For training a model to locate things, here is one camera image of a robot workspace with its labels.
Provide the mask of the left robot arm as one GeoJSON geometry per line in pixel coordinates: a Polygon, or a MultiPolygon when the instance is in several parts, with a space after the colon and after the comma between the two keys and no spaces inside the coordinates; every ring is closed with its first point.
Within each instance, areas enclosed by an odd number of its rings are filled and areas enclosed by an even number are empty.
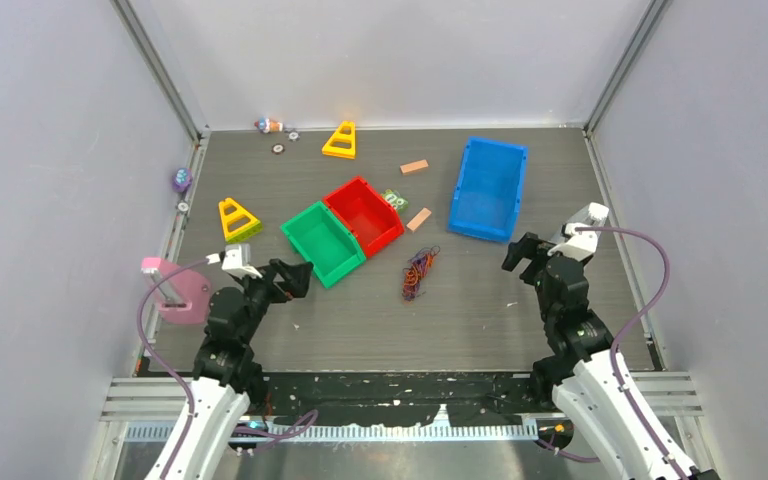
{"type": "Polygon", "coordinates": [[[145,332],[144,321],[136,320],[144,350],[184,391],[184,405],[170,437],[148,473],[150,479],[210,479],[222,451],[238,430],[243,414],[258,412],[266,402],[268,383],[251,346],[254,333],[269,307],[304,298],[309,290],[314,265],[288,264],[273,258],[253,267],[234,261],[226,253],[210,254],[185,266],[158,257],[144,259],[143,272],[156,270],[160,276],[151,283],[137,311],[163,284],[181,275],[192,275],[202,265],[219,264],[235,286],[215,291],[205,302],[205,338],[197,351],[192,378],[184,379],[154,350],[145,332]]]}

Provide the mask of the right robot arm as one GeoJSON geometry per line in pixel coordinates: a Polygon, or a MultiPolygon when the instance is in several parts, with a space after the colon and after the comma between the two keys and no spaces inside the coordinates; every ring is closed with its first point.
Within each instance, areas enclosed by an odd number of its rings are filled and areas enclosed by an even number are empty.
{"type": "Polygon", "coordinates": [[[536,361],[531,397],[560,410],[615,479],[716,479],[686,454],[647,403],[616,337],[591,308],[585,267],[598,245],[597,228],[564,227],[563,242],[528,232],[508,246],[502,267],[526,260],[521,280],[534,287],[551,355],[536,361]]]}

